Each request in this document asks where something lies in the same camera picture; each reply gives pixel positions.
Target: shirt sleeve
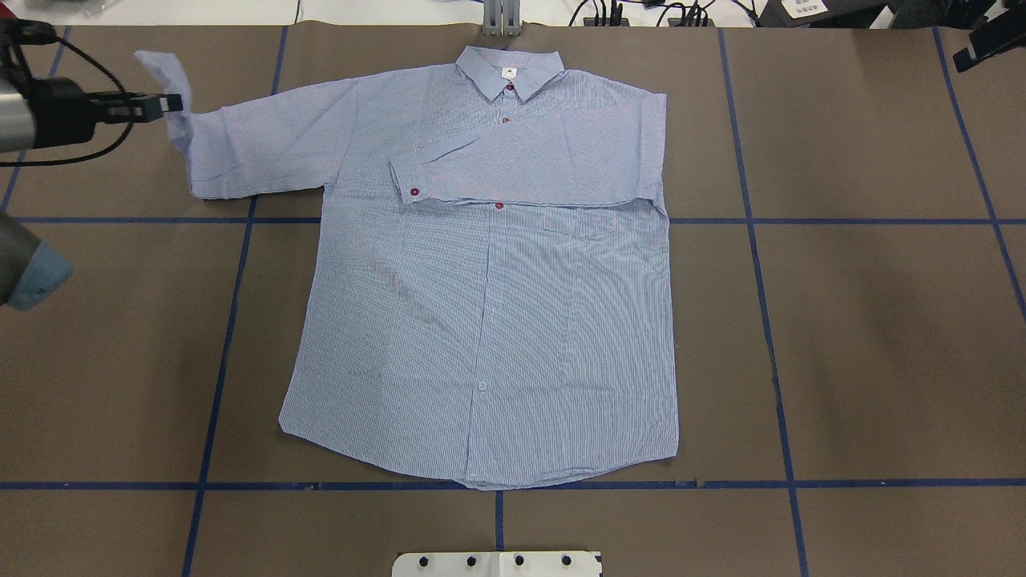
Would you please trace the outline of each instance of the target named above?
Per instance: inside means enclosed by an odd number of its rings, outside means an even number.
[[[357,80],[304,86],[197,114],[190,111],[191,89],[173,54],[136,57],[165,90],[183,94],[186,110],[168,115],[168,132],[186,156],[193,196],[241,198],[316,188],[338,174],[354,128]]]
[[[499,124],[389,159],[404,203],[615,206],[666,214],[666,95]]]

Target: button-up shirt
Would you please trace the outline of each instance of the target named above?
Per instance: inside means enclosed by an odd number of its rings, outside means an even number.
[[[141,59],[188,104],[173,56]],[[665,109],[467,47],[172,115],[194,196],[325,187],[282,429],[478,489],[674,456]]]

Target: white label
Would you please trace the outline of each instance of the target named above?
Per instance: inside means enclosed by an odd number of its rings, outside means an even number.
[[[803,18],[827,11],[823,0],[781,0],[781,4],[792,18]]]

